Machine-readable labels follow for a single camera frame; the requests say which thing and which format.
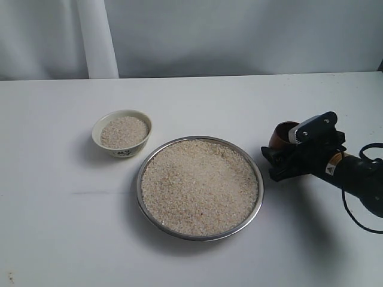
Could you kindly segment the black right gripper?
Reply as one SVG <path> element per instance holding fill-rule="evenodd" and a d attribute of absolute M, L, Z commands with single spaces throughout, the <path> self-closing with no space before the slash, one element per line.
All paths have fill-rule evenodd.
<path fill-rule="evenodd" d="M 312 174 L 321 179 L 346 179 L 344 162 L 345 133 L 330 131 L 313 139 L 308 132 L 299 140 L 297 131 L 288 133 L 296 147 L 273 149 L 261 147 L 264 158 L 270 163 L 269 176 L 275 182 Z"/>

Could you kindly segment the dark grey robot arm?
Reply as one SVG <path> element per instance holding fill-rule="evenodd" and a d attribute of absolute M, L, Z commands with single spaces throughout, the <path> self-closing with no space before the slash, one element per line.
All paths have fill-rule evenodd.
<path fill-rule="evenodd" d="M 382 217 L 382 161 L 349 155 L 342 144 L 345 134 L 330 132 L 282 149 L 262 147 L 276 182 L 314 175 L 358 198 L 372 214 Z"/>

